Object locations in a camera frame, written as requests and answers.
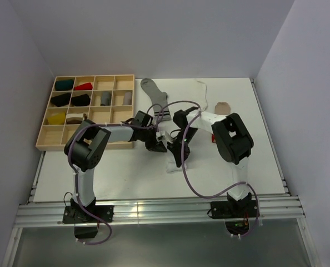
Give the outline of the white striped sock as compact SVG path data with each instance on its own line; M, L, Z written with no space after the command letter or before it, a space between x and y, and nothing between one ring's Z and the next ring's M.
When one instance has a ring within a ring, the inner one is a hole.
M168 150L168 157L167 158L168 158L168 163L167 163L167 166L166 166L166 171L168 173L175 172L175 171L181 171L182 167L177 167L176 166L173 154L170 152L170 150Z

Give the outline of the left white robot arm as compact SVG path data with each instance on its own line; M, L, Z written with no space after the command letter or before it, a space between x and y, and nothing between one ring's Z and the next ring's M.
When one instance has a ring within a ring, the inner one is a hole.
M152 120L153 117L143 111L125 122L110 125L86 119L68 140L64 153L74 175L73 202L78 205L75 215L82 222L93 220L96 214L94 170L108 143L142 141L148 151L167 151L165 145L156 138Z

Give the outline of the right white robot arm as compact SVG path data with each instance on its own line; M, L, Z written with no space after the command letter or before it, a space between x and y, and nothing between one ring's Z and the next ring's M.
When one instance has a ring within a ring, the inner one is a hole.
M180 132L173 141L167 143L167 149L172 153L176 166L183 171L190 190L203 199L227 194L230 199L228 212L235 217L241 216L247 210L245 200L250 200L254 194L253 187L248 183L248 159L254 142L239 114L217 115L191 107L175 112L173 122L180 128ZM232 174L227 176L231 181L230 186L214 195L198 193L186 173L185 161L190 153L189 142L197 130L212 134L221 158L232 165Z

